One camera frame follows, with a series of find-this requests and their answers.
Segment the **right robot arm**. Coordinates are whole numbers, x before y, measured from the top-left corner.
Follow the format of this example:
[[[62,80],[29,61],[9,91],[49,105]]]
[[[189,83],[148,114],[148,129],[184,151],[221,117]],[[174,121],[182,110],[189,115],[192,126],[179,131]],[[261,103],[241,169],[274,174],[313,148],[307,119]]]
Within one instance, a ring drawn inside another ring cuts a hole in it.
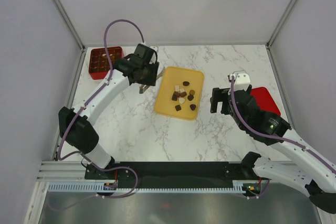
[[[262,110],[247,90],[231,92],[229,88],[213,88],[210,112],[230,115],[239,129],[280,153],[295,164],[295,168],[275,164],[258,153],[249,152],[240,163],[240,173],[246,179],[255,176],[274,180],[291,187],[309,198],[321,210],[335,213],[335,164],[310,146],[281,116]]]

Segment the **metal serving tongs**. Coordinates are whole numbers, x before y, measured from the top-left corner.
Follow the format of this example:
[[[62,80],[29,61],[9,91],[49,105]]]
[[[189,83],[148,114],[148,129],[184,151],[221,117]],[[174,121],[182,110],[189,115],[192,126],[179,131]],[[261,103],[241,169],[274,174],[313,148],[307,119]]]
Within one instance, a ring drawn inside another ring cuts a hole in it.
[[[165,70],[166,70],[166,68],[163,67],[161,70],[158,69],[155,72],[153,72],[150,75],[149,80],[145,84],[140,85],[139,94],[143,94],[149,87],[155,86],[157,80],[159,78],[163,77]]]

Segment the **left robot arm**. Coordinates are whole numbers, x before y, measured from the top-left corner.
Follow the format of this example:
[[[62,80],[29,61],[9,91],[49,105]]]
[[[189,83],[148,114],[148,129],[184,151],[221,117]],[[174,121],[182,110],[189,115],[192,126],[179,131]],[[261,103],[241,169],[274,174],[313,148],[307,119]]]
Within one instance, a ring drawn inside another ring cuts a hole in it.
[[[99,176],[103,179],[111,178],[115,172],[112,164],[114,160],[99,144],[99,135],[93,126],[112,100],[130,85],[154,86],[158,69],[158,53],[144,44],[138,44],[134,53],[112,64],[107,76],[88,98],[71,109],[60,109],[58,160],[63,161],[68,157],[61,154],[64,143],[68,143],[76,149],[75,153],[97,168]]]

